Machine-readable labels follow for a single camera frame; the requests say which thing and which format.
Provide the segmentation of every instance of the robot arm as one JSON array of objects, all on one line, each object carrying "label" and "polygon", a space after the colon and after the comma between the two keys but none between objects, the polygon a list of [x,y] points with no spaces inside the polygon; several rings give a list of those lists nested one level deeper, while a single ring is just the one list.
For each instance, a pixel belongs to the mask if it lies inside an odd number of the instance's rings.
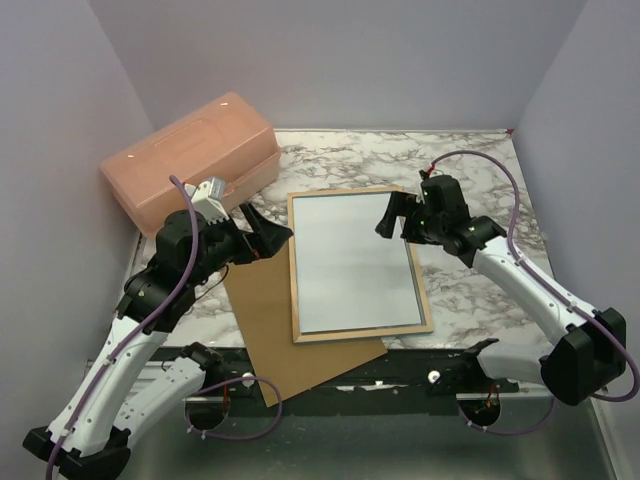
[{"label": "robot arm", "polygon": [[449,175],[421,175],[421,196],[393,192],[376,232],[391,238],[396,219],[402,217],[402,238],[410,243],[442,245],[447,253],[492,280],[515,299],[552,344],[523,347],[493,339],[481,342],[472,350],[487,377],[544,384],[562,402],[577,405],[622,375],[626,367],[623,356],[575,310],[590,312],[595,322],[624,345],[626,324],[617,311],[596,310],[528,262],[534,274],[572,299],[565,307],[522,268],[526,258],[517,246],[520,258],[514,258],[499,225],[488,217],[471,217],[457,180]]},{"label": "robot arm", "polygon": [[[292,232],[262,217],[251,204],[240,206],[252,231],[240,230],[218,201],[224,184],[209,179],[185,187],[196,211],[198,251],[193,269],[175,298],[155,320],[149,314],[169,297],[186,270],[192,248],[189,212],[172,213],[156,235],[156,254],[125,284],[109,336],[80,388],[48,427],[32,429],[24,447],[42,460],[52,455],[68,479],[112,480],[126,465],[130,449],[172,406],[200,390],[205,382],[224,380],[220,357],[201,344],[183,349],[166,375],[125,402],[141,370],[195,302],[195,287],[229,263],[247,264],[275,255]],[[114,349],[132,337],[124,350]],[[91,392],[74,428],[73,412]],[[61,448],[56,453],[56,444]]]}]

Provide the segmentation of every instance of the wooden frame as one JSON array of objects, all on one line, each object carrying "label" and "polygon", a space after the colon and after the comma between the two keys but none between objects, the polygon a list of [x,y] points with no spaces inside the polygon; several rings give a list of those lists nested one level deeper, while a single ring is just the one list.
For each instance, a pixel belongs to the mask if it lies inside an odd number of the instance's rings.
[{"label": "wooden frame", "polygon": [[[337,189],[337,190],[320,190],[311,192],[298,192],[289,193],[287,196],[287,214],[289,220],[289,227],[295,232],[294,225],[294,211],[293,201],[298,197],[320,197],[330,195],[353,195],[358,193],[382,193],[402,191],[400,187],[374,187],[374,188],[355,188],[355,189]],[[289,240],[289,267],[291,277],[291,306],[292,306],[292,330],[294,343],[305,342],[323,342],[332,340],[348,340],[355,338],[367,338],[367,337],[382,337],[382,336],[395,336],[406,335],[411,333],[431,333],[434,330],[433,319],[431,317],[431,310],[429,308],[429,301],[424,285],[424,279],[422,277],[422,269],[418,261],[418,253],[416,247],[413,244],[407,244],[409,264],[411,267],[411,274],[416,289],[416,300],[418,308],[421,313],[422,323],[419,325],[406,325],[406,326],[390,326],[390,327],[372,327],[372,328],[360,328],[349,329],[329,332],[315,332],[315,333],[301,333],[300,331],[300,318],[298,311],[298,279],[297,279],[297,265],[296,265],[296,246],[295,235]]]}]

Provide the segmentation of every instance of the wire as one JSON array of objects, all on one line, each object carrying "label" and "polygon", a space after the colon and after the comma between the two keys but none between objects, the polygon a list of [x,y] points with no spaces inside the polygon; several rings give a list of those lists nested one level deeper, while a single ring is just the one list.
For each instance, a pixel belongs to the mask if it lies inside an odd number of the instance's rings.
[{"label": "wire", "polygon": [[225,281],[225,279],[227,278],[227,275],[229,275],[229,264],[228,263],[225,265],[225,268],[226,268],[226,270],[222,274],[222,278],[220,278],[220,280],[218,280],[215,285],[213,285],[212,287],[207,288],[207,290],[202,295],[200,295],[198,298],[196,298],[196,302],[198,300],[204,298],[211,290],[213,290],[214,288],[216,288],[218,285],[220,285],[222,282]]},{"label": "wire", "polygon": [[558,406],[558,399],[556,397],[552,397],[551,407],[549,408],[549,411],[546,413],[546,415],[542,418],[542,420],[540,420],[535,425],[532,425],[532,426],[530,426],[528,428],[525,428],[524,430],[513,430],[513,431],[494,430],[494,429],[487,428],[487,427],[481,427],[480,425],[477,425],[477,424],[473,423],[471,420],[469,420],[469,417],[467,417],[467,415],[464,413],[464,411],[462,410],[462,407],[460,405],[458,405],[458,413],[464,419],[464,421],[467,423],[467,426],[469,428],[473,428],[474,430],[478,430],[478,431],[483,432],[483,433],[489,433],[491,435],[498,435],[498,436],[501,436],[501,437],[513,437],[513,436],[516,436],[516,435],[527,435],[529,433],[533,433],[536,430],[539,430],[542,427],[544,427],[545,425],[547,425],[549,423],[549,421],[551,420],[551,417],[553,417],[553,414],[556,411],[556,407],[557,406]]},{"label": "wire", "polygon": [[278,390],[278,387],[276,387],[275,384],[271,380],[268,380],[268,379],[266,379],[264,377],[249,377],[249,376],[247,376],[247,377],[232,378],[230,380],[225,380],[224,382],[217,383],[217,384],[212,385],[210,387],[203,388],[199,392],[194,393],[194,395],[203,395],[205,393],[209,393],[209,392],[211,392],[213,390],[216,390],[216,389],[218,389],[220,387],[226,387],[227,385],[233,385],[234,383],[246,382],[246,381],[251,381],[251,380],[256,381],[256,382],[266,383],[267,385],[269,385],[273,389],[273,391],[276,394],[276,397],[278,398],[278,412],[276,413],[276,416],[273,419],[273,422],[271,422],[271,424],[267,428],[265,428],[264,430],[262,430],[262,431],[260,431],[258,433],[253,433],[253,434],[250,434],[250,435],[224,435],[222,433],[209,432],[209,431],[206,431],[206,430],[198,430],[191,423],[191,417],[189,415],[189,412],[187,411],[186,414],[185,414],[185,418],[187,420],[187,423],[189,424],[189,428],[187,429],[187,433],[191,433],[192,431],[197,432],[202,436],[203,440],[204,440],[205,437],[217,438],[217,439],[220,439],[220,440],[255,440],[256,438],[263,437],[267,433],[271,432],[274,428],[276,428],[276,426],[280,422],[280,419],[282,418],[282,395],[280,394],[280,390]]},{"label": "wire", "polygon": [[518,253],[518,250],[515,244],[513,243],[513,234],[516,228],[516,224],[518,223],[518,215],[520,213],[520,189],[518,188],[518,184],[514,176],[507,169],[507,167],[504,166],[496,158],[492,157],[491,155],[487,155],[486,153],[476,152],[474,150],[456,150],[453,152],[445,153],[444,155],[440,155],[438,158],[436,158],[434,161],[431,162],[431,166],[429,167],[427,172],[433,171],[433,169],[438,163],[454,155],[475,155],[478,157],[482,157],[486,160],[489,160],[494,165],[496,165],[507,176],[507,178],[509,179],[509,182],[511,182],[511,186],[513,187],[513,196],[514,196],[513,210],[511,211],[511,219],[509,220],[509,227],[507,230],[507,246],[509,247],[509,251],[511,252],[511,255],[519,263],[519,265],[522,266],[522,268],[529,274],[529,276],[531,276],[536,282],[538,282],[540,286],[542,286],[542,288],[544,288],[547,292],[549,292],[564,306],[569,307],[572,311],[576,312],[580,317],[582,317],[584,320],[586,320],[591,325],[593,325],[607,340],[609,340],[613,344],[615,349],[618,350],[618,352],[620,352],[620,354],[624,357],[625,361],[629,365],[629,369],[631,370],[631,373],[633,375],[633,385],[631,387],[631,390],[629,390],[628,393],[626,393],[625,395],[620,395],[618,397],[610,397],[610,396],[601,395],[598,393],[594,393],[591,396],[593,398],[596,398],[598,400],[604,400],[606,402],[626,402],[628,400],[631,400],[633,397],[635,397],[638,394],[638,391],[640,391],[640,371],[638,371],[638,366],[636,365],[635,360],[629,354],[627,349],[624,348],[624,345],[622,345],[620,341],[618,341],[618,339],[614,337],[613,334],[609,332],[609,330],[607,330],[607,328],[604,325],[602,325],[595,318],[593,318],[591,314],[585,312],[579,307],[576,307],[575,304],[572,304],[572,302],[568,298],[566,298],[556,288],[554,288],[551,284],[549,284],[549,282],[547,282],[541,275],[539,275],[538,272],[536,272],[533,268],[531,268],[531,266]]},{"label": "wire", "polygon": [[135,329],[133,329],[124,339],[122,339],[122,341],[118,343],[118,345],[111,351],[109,355],[107,355],[106,362],[98,369],[95,376],[87,386],[84,394],[80,397],[78,404],[76,405],[73,413],[69,417],[69,420],[65,424],[60,436],[58,437],[58,441],[55,443],[53,449],[51,450],[49,460],[47,461],[47,470],[45,472],[46,480],[53,480],[53,469],[55,467],[56,458],[58,457],[58,454],[60,453],[60,450],[62,449],[64,442],[69,434],[73,433],[73,431],[75,430],[74,425],[78,421],[78,417],[82,413],[82,410],[91,398],[93,392],[96,390],[96,387],[102,380],[102,377],[104,376],[106,371],[111,366],[113,366],[113,364],[116,362],[116,357],[128,346],[129,343],[131,343],[131,340],[133,340],[143,329],[151,324],[151,322],[156,320],[162,314],[162,312],[164,312],[167,306],[175,300],[177,295],[186,285],[187,280],[189,279],[189,276],[191,275],[193,267],[196,263],[196,256],[198,253],[198,222],[196,219],[196,211],[193,208],[193,204],[191,203],[189,194],[184,189],[182,183],[180,183],[180,180],[178,180],[174,175],[171,175],[169,177],[169,180],[176,186],[176,188],[180,191],[180,194],[184,198],[187,204],[187,210],[189,212],[189,220],[191,221],[191,253],[189,255],[187,266],[185,267],[180,280],[178,280],[178,283],[175,287],[173,287],[173,290],[164,299],[164,301],[160,305],[158,305],[156,309],[153,310],[149,315],[147,315],[147,317],[142,322],[140,322],[140,324]]},{"label": "wire", "polygon": [[487,407],[491,407],[492,402],[491,402],[491,395],[493,395],[495,392],[496,394],[496,402],[499,404],[500,403],[500,392],[496,390],[496,382],[493,382],[491,384],[491,388],[489,389],[489,395],[487,395],[487,399],[485,400],[485,404],[487,405]]}]

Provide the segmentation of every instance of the white wall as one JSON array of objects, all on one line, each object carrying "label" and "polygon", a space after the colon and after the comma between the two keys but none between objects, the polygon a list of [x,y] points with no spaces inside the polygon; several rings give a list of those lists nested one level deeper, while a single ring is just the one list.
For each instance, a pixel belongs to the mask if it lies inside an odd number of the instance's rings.
[{"label": "white wall", "polygon": [[[627,318],[640,361],[640,2],[590,0],[514,137],[558,279]],[[613,391],[628,390],[628,379]],[[640,400],[614,406],[640,477]]]},{"label": "white wall", "polygon": [[278,127],[511,128],[585,0],[89,0],[152,122],[229,90]]},{"label": "white wall", "polygon": [[98,175],[151,131],[84,0],[0,3],[0,476],[44,477],[21,448],[104,338],[134,228]]}]

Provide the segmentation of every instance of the screw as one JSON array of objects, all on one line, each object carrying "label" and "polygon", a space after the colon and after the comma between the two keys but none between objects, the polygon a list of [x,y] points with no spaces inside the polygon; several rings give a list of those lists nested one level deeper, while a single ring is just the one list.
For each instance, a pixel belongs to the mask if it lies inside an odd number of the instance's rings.
[{"label": "screw", "polygon": [[440,372],[438,372],[437,370],[430,371],[429,375],[427,375],[427,379],[429,380],[429,383],[436,383],[438,380],[440,380]]}]

